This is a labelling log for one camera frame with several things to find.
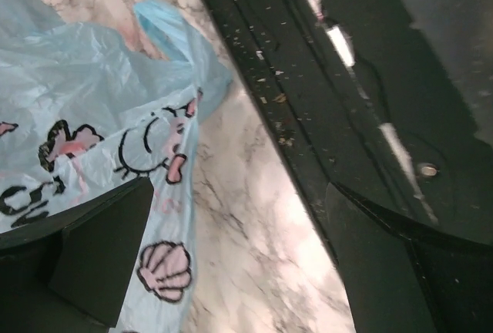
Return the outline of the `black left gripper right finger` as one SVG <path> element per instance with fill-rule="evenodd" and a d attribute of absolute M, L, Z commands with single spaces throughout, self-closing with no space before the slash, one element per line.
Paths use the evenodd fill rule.
<path fill-rule="evenodd" d="M 329 184 L 330 249 L 358 332 L 490 332 L 492 248 Z"/>

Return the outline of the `light blue printed plastic bag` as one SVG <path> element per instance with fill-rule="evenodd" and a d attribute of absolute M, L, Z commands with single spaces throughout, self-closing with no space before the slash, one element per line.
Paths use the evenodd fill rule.
<path fill-rule="evenodd" d="M 42 0 L 1 0 L 1 235 L 147 178 L 153 200 L 129 286 L 107 332 L 178 332 L 196 276 L 198 127 L 231 75 L 171 4 L 135 4 L 165 54 L 114 29 L 68 23 Z"/>

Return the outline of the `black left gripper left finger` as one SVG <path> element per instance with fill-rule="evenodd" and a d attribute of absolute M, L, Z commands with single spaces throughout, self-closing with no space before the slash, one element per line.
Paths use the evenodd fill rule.
<path fill-rule="evenodd" d="M 1 235 L 3 332 L 107 332 L 153 200 L 147 178 Z"/>

